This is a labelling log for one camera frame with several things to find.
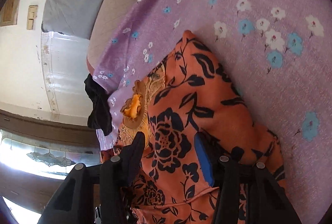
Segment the orange black floral garment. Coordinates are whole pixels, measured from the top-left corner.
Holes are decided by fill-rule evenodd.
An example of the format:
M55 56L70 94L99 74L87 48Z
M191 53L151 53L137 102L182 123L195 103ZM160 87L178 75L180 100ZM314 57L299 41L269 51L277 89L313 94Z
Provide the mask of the orange black floral garment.
M239 163L255 168L259 223L297 221L285 193L278 137L255 123L224 67L192 32L185 31L131 93L111 154L144 133L140 169L123 192L136 223L212 223L219 188L204 180L194 147L198 132L215 137L228 153L241 149ZM238 223L245 223L246 208L241 184Z

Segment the black crumpled garment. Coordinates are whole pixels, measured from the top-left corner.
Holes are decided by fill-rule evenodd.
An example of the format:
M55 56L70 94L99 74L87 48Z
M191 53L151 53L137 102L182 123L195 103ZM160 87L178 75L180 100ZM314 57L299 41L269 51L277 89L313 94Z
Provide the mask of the black crumpled garment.
M112 116L109 112L108 98L106 91L94 81L89 74L84 81L85 92L92 102L92 111L87 120L87 126L93 130L102 130L104 136L112 132Z

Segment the purple floral bedsheet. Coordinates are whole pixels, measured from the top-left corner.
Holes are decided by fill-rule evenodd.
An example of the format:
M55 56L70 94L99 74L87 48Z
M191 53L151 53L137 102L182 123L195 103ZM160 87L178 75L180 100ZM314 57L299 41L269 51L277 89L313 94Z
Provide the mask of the purple floral bedsheet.
M175 0L154 17L132 12L93 79L109 96L112 147L136 81L192 32L224 67L251 117L279 139L297 221L331 205L331 0Z

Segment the dark wooden window frame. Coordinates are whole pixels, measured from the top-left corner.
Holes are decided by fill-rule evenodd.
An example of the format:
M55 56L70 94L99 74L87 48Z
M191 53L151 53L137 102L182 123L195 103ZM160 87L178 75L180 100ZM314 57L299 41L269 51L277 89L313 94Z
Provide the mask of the dark wooden window frame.
M21 137L61 145L98 148L94 130L86 126L43 121L1 110L1 129Z

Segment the wall switch panel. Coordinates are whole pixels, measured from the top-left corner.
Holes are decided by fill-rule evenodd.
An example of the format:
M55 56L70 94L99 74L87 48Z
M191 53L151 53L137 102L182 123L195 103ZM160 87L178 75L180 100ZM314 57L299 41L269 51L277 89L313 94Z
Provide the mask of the wall switch panel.
M38 5L30 5L28 8L28 16L27 16L27 23L26 23L27 30L34 29L34 22L37 18L37 13L38 13Z

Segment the wooden framed wall niche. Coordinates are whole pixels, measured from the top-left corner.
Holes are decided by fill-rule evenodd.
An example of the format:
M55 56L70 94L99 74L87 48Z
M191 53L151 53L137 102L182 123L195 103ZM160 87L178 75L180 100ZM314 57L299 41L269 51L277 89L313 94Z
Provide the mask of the wooden framed wall niche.
M17 25L20 0L6 0L1 9L1 27Z

